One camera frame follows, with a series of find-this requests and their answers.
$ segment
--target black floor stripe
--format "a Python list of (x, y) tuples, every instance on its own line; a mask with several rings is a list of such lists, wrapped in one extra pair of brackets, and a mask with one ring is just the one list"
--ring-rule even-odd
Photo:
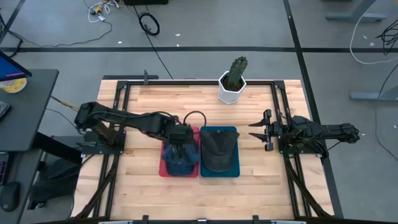
[[(0, 47), (13, 52), (14, 47)], [(156, 47), (158, 52), (295, 52), (294, 47)], [(22, 47), (19, 52), (153, 52), (152, 47)], [(302, 48), (303, 53), (350, 53), (349, 48)], [(383, 53), (381, 48), (354, 48), (355, 53)]]
[[(25, 3), (25, 0), (19, 1), (17, 7), (14, 9), (14, 12), (12, 12), (11, 17), (6, 24), (8, 28), (11, 28), (12, 23), (14, 22), (15, 18), (17, 17), (17, 15), (18, 15), (20, 9), (22, 8), (22, 6), (24, 5), (24, 3)], [(0, 44), (1, 44), (2, 40), (4, 40), (6, 34), (7, 34), (7, 32), (4, 29), (0, 34)]]
[[(312, 119), (314, 120), (314, 122), (320, 124), (320, 117), (318, 114), (317, 104), (315, 102), (315, 97), (313, 95), (310, 77), (308, 76), (307, 66), (305, 65), (303, 51), (300, 46), (300, 41), (299, 41), (299, 37), (297, 35), (296, 26), (294, 24), (292, 10), (290, 8), (289, 0), (284, 0), (284, 6), (285, 6), (285, 10), (286, 10), (287, 20), (289, 22), (290, 31), (292, 33), (294, 46), (296, 49), (298, 64), (300, 65), (300, 70), (301, 70), (303, 84), (304, 84), (304, 90), (307, 94), (307, 100), (308, 100), (308, 104), (310, 106)], [(337, 217), (343, 218), (343, 210), (341, 208), (340, 199), (338, 197), (337, 186), (336, 186), (336, 182), (335, 182), (335, 178), (333, 175), (333, 170), (331, 168), (329, 158), (323, 160), (323, 166), (325, 169), (326, 181), (328, 184), (328, 189), (329, 189), (331, 203), (333, 206), (334, 213)]]

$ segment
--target computer mouse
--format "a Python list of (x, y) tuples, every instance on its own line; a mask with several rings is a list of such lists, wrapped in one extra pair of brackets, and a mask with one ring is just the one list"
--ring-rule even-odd
[(5, 212), (14, 211), (19, 205), (19, 183), (10, 182), (3, 186), (0, 193), (0, 207)]

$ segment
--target white wire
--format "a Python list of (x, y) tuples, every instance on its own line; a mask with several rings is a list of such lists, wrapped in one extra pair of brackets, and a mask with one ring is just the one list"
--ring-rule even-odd
[[(92, 11), (92, 8), (93, 8), (94, 6), (97, 6), (97, 5), (101, 4), (102, 2), (103, 2), (103, 1), (100, 1), (99, 3), (94, 4), (94, 5), (92, 5), (92, 6), (90, 6), (90, 7), (88, 8), (88, 22), (90, 22), (90, 23), (95, 23), (95, 22), (101, 21), (101, 19), (97, 19), (97, 20), (95, 20), (95, 21), (92, 21), (92, 20), (90, 19), (90, 16), (91, 16), (91, 13), (90, 13), (90, 12)], [(114, 6), (114, 4), (111, 3), (111, 2), (105, 3), (104, 9), (105, 9), (105, 12), (108, 13), (108, 14), (111, 13), (111, 8), (109, 8), (109, 6)]]
[(353, 40), (354, 40), (354, 36), (355, 36), (355, 31), (356, 31), (356, 28), (357, 28), (359, 22), (361, 21), (362, 17), (369, 11), (369, 9), (366, 10), (366, 11), (363, 13), (363, 15), (358, 19), (358, 22), (357, 22), (356, 25), (355, 25), (354, 32), (353, 32), (353, 36), (351, 37), (351, 42), (349, 43), (349, 51), (351, 52), (351, 54), (353, 55), (353, 57), (355, 58), (355, 60), (356, 60), (357, 62), (359, 62), (359, 63), (361, 63), (361, 64), (364, 64), (364, 65), (374, 65), (374, 64), (377, 64), (377, 63), (387, 63), (387, 62), (391, 62), (391, 61), (397, 59), (398, 56), (396, 56), (396, 57), (394, 57), (393, 59), (390, 59), (390, 60), (383, 60), (383, 61), (378, 61), (378, 62), (363, 62), (363, 61), (361, 61), (360, 59), (356, 58), (355, 55), (354, 55), (354, 52), (353, 52), (353, 49), (352, 49), (352, 45), (353, 45)]

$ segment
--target floor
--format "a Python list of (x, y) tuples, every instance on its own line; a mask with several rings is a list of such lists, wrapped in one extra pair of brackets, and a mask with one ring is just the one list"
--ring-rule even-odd
[[(86, 2), (92, 5), (97, 1)], [(374, 134), (377, 105), (380, 140), (398, 155), (398, 107), (396, 103), (349, 99), (352, 91), (378, 92), (396, 62), (358, 63), (347, 53), (355, 24), (325, 19), (327, 12), (348, 12), (359, 2), (290, 0), (290, 6), (321, 122), (351, 123), (361, 131), (361, 140), (356, 144), (339, 144), (330, 151), (344, 216), (398, 222), (398, 163), (377, 143)], [(22, 7), (12, 17), (17, 5)], [(0, 7), (6, 22), (10, 17), (13, 21), (11, 30), (38, 45), (80, 42), (99, 37), (110, 27), (100, 22), (89, 23), (82, 0), (0, 0)], [(137, 10), (144, 11), (145, 7), (139, 6)], [(159, 55), (174, 78), (218, 78), (234, 58), (245, 55), (249, 60), (244, 73), (247, 79), (302, 79), (283, 1), (248, 0), (243, 4), (239, 0), (170, 0), (168, 5), (149, 6), (149, 10), (161, 26), (160, 34), (151, 40), (156, 47), (170, 47)], [(387, 15), (385, 21), (360, 24), (357, 28), (353, 47), (371, 52), (382, 47), (375, 36), (397, 19), (398, 3), (376, 1), (369, 12)], [(60, 46), (55, 52), (24, 42), (26, 52), (19, 53), (15, 60), (26, 68), (58, 69), (60, 75), (53, 95), (75, 105), (96, 99), (103, 75), (140, 75), (145, 69), (149, 74), (169, 78), (156, 54), (148, 51), (150, 43), (131, 11), (111, 7), (111, 13), (104, 16), (113, 30), (100, 40)], [(8, 34), (0, 50), (16, 43)], [(200, 47), (210, 48), (203, 51)], [(264, 48), (250, 51), (245, 47)], [(311, 50), (314, 48), (324, 51), (315, 53)], [(337, 48), (344, 51), (332, 53)], [(365, 62), (386, 59), (382, 53), (356, 56)], [(398, 75), (393, 74), (385, 89), (397, 83)], [(54, 101), (49, 108), (74, 118), (72, 110)], [(51, 111), (45, 114), (40, 131), (56, 136), (75, 135), (70, 124)], [(71, 197), (58, 198), (44, 209), (26, 212), (21, 223), (65, 219), (71, 205)]]

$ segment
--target cactus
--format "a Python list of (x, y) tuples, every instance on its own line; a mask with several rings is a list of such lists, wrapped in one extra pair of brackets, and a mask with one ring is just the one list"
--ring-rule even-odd
[(248, 60), (246, 57), (239, 57), (235, 59), (229, 70), (226, 79), (226, 88), (232, 91), (239, 91), (241, 86), (239, 86), (243, 71), (248, 65)]

